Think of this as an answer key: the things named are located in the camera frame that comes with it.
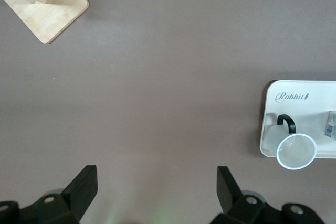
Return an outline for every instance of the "black mug handle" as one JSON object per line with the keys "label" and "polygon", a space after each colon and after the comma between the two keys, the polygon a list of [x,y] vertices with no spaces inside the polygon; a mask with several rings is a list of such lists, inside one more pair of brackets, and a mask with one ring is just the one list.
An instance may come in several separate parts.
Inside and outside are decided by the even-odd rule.
{"label": "black mug handle", "polygon": [[295,127],[295,123],[294,123],[293,119],[289,115],[286,115],[286,114],[279,115],[278,116],[278,125],[283,125],[284,124],[283,120],[285,120],[288,124],[288,133],[289,134],[296,133],[296,127]]}

